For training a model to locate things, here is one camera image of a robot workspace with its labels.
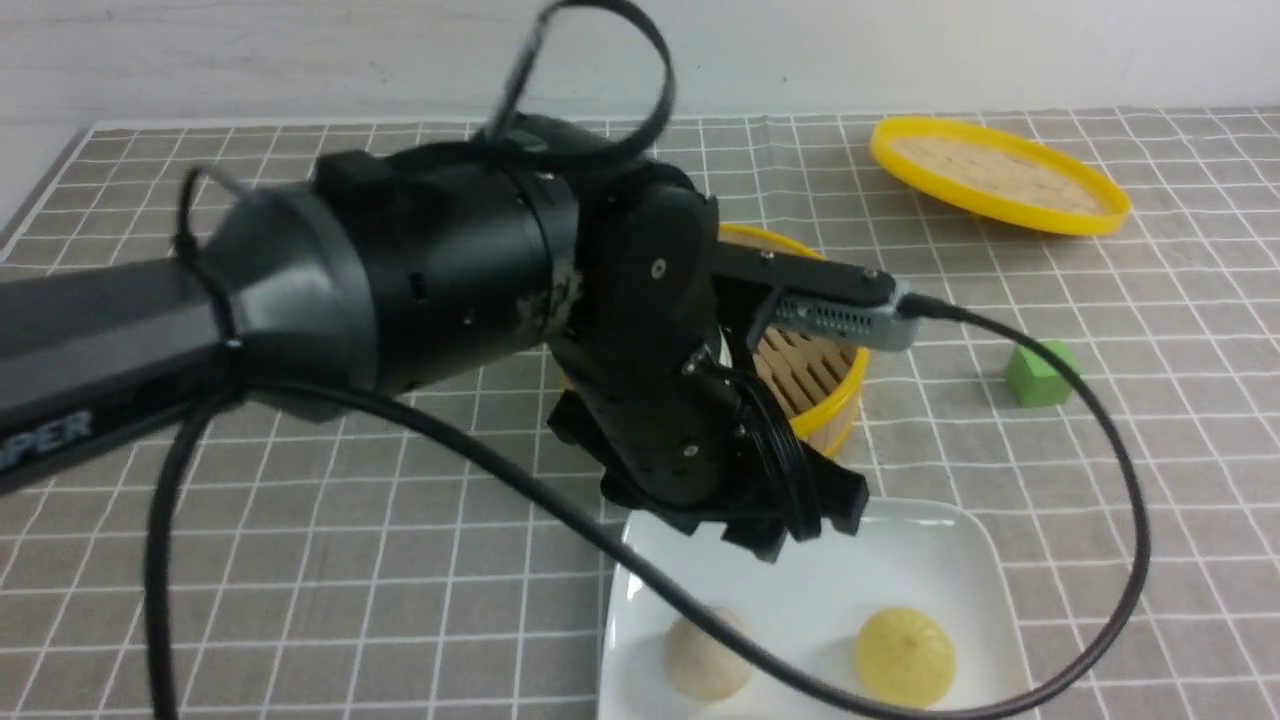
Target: yellow lid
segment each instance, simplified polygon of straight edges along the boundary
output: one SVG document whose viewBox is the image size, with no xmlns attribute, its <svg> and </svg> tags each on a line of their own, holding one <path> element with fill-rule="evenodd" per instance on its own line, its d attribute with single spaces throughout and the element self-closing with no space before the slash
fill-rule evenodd
<svg viewBox="0 0 1280 720">
<path fill-rule="evenodd" d="M 890 607 L 872 615 L 854 643 L 854 666 L 873 698 L 924 708 L 942 700 L 956 678 L 951 638 L 928 615 Z"/>
<path fill-rule="evenodd" d="M 890 118 L 872 156 L 897 179 L 978 215 L 1057 234 L 1108 234 L 1129 197 L 1088 165 L 991 128 L 938 118 Z"/>
</svg>

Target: white wall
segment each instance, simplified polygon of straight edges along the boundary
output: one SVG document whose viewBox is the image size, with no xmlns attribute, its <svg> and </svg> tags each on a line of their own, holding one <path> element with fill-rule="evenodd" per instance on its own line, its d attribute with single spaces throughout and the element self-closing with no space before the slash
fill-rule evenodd
<svg viewBox="0 0 1280 720">
<path fill-rule="evenodd" d="M 641 0 L 682 113 L 1280 104 L 1280 0 Z M 0 122 L 475 115 L 541 0 L 4 0 Z M 640 113 L 617 20 L 558 28 L 538 108 Z"/>
</svg>

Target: green cube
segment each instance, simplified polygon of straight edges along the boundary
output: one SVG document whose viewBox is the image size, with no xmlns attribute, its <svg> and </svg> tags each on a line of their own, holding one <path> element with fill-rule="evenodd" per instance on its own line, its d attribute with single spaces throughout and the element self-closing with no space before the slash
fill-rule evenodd
<svg viewBox="0 0 1280 720">
<path fill-rule="evenodd" d="M 1073 370 L 1079 372 L 1075 357 L 1066 345 L 1056 340 L 1047 340 L 1044 346 Z M 1015 347 L 1014 355 L 1009 359 L 1009 366 L 1005 368 L 1005 382 L 1014 392 L 1018 405 L 1023 407 L 1061 405 L 1071 397 L 1071 386 L 1066 384 L 1066 379 L 1059 375 L 1057 370 L 1051 368 L 1039 355 L 1021 346 Z"/>
</svg>

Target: yellow steamer rim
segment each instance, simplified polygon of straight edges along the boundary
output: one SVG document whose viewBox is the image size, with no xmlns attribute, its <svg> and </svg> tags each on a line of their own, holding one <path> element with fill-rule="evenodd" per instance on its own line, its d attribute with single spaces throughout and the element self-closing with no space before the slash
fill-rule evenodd
<svg viewBox="0 0 1280 720">
<path fill-rule="evenodd" d="M 1065 236 L 1110 234 L 1129 197 L 1074 158 L 997 129 L 940 118 L 876 126 L 872 156 L 920 192 L 970 213 Z"/>
<path fill-rule="evenodd" d="M 723 242 L 737 242 L 762 250 L 823 259 L 818 252 L 790 237 L 750 225 L 722 224 L 719 237 Z M 861 389 L 869 359 L 870 352 L 865 347 L 858 347 L 849 370 L 836 388 L 813 407 L 791 418 L 791 429 L 796 436 L 827 457 L 835 457 L 840 452 L 850 430 L 852 430 L 858 414 L 858 393 Z"/>
</svg>

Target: black cable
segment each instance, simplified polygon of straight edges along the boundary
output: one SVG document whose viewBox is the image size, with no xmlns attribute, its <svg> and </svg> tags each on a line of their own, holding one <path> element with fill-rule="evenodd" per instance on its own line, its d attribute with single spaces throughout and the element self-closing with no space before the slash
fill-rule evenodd
<svg viewBox="0 0 1280 720">
<path fill-rule="evenodd" d="M 594 8 L 614 14 L 637 31 L 653 45 L 662 60 L 662 90 L 649 115 L 631 135 L 600 147 L 576 152 L 536 152 L 507 143 L 507 129 L 516 117 L 520 102 L 534 70 L 547 28 L 556 13 L 567 8 Z M 676 105 L 676 70 L 671 50 L 658 31 L 658 26 L 640 8 L 627 0 L 559 0 L 541 13 L 530 31 L 529 38 L 507 79 L 502 100 L 490 118 L 485 132 L 468 142 L 433 142 L 402 150 L 387 158 L 387 164 L 403 173 L 421 168 L 458 163 L 492 163 L 508 169 L 543 173 L 572 173 L 620 165 L 637 158 L 649 149 L 667 127 Z"/>
<path fill-rule="evenodd" d="M 577 510 L 577 507 L 558 493 L 532 478 L 518 465 L 462 430 L 419 410 L 366 391 L 324 387 L 289 379 L 255 379 L 248 383 L 248 389 L 319 398 L 360 410 L 383 420 L 403 425 L 462 455 L 529 501 L 550 512 L 571 530 L 634 573 L 677 612 L 687 618 L 708 635 L 716 638 L 763 673 L 814 700 L 840 710 L 878 720 L 996 720 L 1010 717 L 1043 705 L 1066 691 L 1106 653 L 1124 629 L 1125 623 L 1133 615 L 1151 562 L 1151 527 L 1142 498 L 1142 488 L 1138 486 L 1137 473 L 1124 447 L 1124 441 L 1115 423 L 1102 407 L 1098 397 L 1074 369 L 1042 343 L 996 320 L 929 297 L 909 296 L 904 299 L 900 310 L 902 314 L 911 316 L 941 318 L 973 324 L 1032 350 L 1048 363 L 1050 366 L 1066 379 L 1097 418 L 1120 464 L 1121 475 L 1133 509 L 1134 534 L 1137 538 L 1133 570 L 1116 605 L 1116 610 L 1106 624 L 1103 624 L 1098 637 L 1084 648 L 1079 657 L 1068 664 L 1066 667 L 1046 683 L 1027 693 L 983 707 L 928 711 L 886 705 L 858 697 L 792 667 L 750 638 L 739 633 L 731 625 L 721 621 L 705 605 L 689 594 L 657 566 L 623 544 L 621 539 Z M 161 560 L 168 560 L 169 541 L 166 533 L 170 528 L 169 523 L 164 521 L 164 518 L 172 518 L 172 507 L 177 497 L 175 486 L 180 480 L 182 470 L 186 468 L 187 460 L 195 447 L 195 439 L 200 436 L 204 425 L 207 424 L 209 416 L 216 413 L 221 402 L 225 402 L 224 397 L 206 401 L 200 406 L 192 420 L 183 425 L 178 441 L 174 442 L 169 457 L 165 459 L 163 487 L 157 489 L 157 500 L 152 505 L 152 524 L 148 527 L 147 533 L 148 562 L 146 565 L 147 579 L 145 588 L 148 598 L 148 646 L 152 646 L 148 647 L 148 664 L 152 671 L 152 698 L 156 702 L 156 716 L 161 717 L 161 720 L 172 720 L 177 716 L 173 700 L 172 659 L 169 657 L 170 652 L 168 647 L 168 618 L 161 612 L 165 610 L 165 605 L 152 598 L 152 596 L 163 596 L 166 592 L 166 562 L 161 562 Z"/>
<path fill-rule="evenodd" d="M 209 421 L 230 400 L 214 393 L 187 416 L 165 455 L 151 496 L 147 520 L 146 560 L 142 571 L 142 615 L 147 633 L 147 671 L 151 675 L 151 707 L 159 720 L 178 720 L 178 692 L 173 679 L 173 639 L 169 628 L 169 556 L 173 515 L 178 507 L 182 479 Z"/>
<path fill-rule="evenodd" d="M 778 510 L 787 530 L 797 541 L 818 537 L 822 533 L 822 509 L 813 473 L 809 471 L 809 457 L 777 398 L 760 378 L 746 370 L 713 364 L 705 372 L 736 387 L 755 413 L 755 433 L 763 441 L 760 457 L 767 465 L 764 477 L 780 502 Z"/>
</svg>

